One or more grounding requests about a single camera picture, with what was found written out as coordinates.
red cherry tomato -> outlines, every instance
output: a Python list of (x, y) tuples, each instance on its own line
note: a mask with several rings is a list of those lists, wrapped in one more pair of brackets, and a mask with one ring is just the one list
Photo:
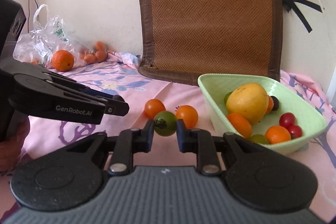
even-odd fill
[(302, 129), (299, 126), (292, 124), (287, 128), (292, 139), (300, 138), (302, 136)]
[(279, 120), (279, 125), (288, 128), (292, 124), (295, 124), (295, 116), (293, 113), (287, 112), (285, 114), (282, 114)]
[(165, 111), (166, 108), (164, 104), (158, 99), (151, 99), (145, 104), (145, 115), (147, 118), (154, 120), (156, 114), (161, 111)]

metal screw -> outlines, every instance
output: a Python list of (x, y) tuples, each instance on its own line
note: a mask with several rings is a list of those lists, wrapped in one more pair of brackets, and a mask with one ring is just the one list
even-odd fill
[(110, 170), (116, 173), (124, 172), (126, 169), (127, 166), (125, 164), (112, 164), (110, 166)]
[(203, 172), (206, 174), (215, 174), (218, 173), (219, 168), (216, 165), (208, 164), (203, 166)]

human hand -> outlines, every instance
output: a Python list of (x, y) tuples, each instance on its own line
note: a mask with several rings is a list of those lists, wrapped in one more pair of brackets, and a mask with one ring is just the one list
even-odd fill
[(0, 143), (0, 172), (7, 171), (18, 163), (23, 143), (29, 131), (30, 122), (27, 117), (23, 123), (17, 126), (13, 136)]

black strap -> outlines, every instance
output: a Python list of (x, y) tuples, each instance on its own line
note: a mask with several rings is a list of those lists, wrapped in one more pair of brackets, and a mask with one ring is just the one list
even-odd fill
[(302, 23), (306, 27), (308, 33), (310, 33), (312, 31), (311, 26), (309, 25), (305, 16), (301, 13), (301, 11), (299, 10), (299, 8), (296, 6), (296, 4), (294, 2), (302, 3), (304, 5), (307, 5), (308, 7), (311, 7), (313, 9), (319, 11), (319, 12), (322, 12), (321, 7), (319, 5), (313, 3), (313, 2), (308, 1), (308, 0), (282, 0), (282, 4), (285, 7), (286, 11), (290, 12), (290, 10), (293, 9), (295, 14), (299, 17), (299, 19), (302, 21)]

green tomato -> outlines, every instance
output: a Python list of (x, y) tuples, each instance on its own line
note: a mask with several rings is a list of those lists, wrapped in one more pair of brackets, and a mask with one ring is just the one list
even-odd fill
[(227, 93), (227, 94), (225, 95), (225, 97), (224, 97), (224, 105), (226, 105), (226, 102), (227, 102), (227, 100), (229, 99), (229, 97), (230, 97), (230, 95), (231, 95), (232, 92), (233, 92), (233, 91), (231, 91), (231, 92), (229, 92), (229, 93)]
[(254, 143), (269, 144), (268, 139), (266, 139), (266, 137), (261, 134), (253, 135), (249, 138), (249, 140)]
[(176, 132), (176, 116), (169, 111), (162, 111), (154, 118), (154, 129), (157, 134), (163, 137), (173, 135)]

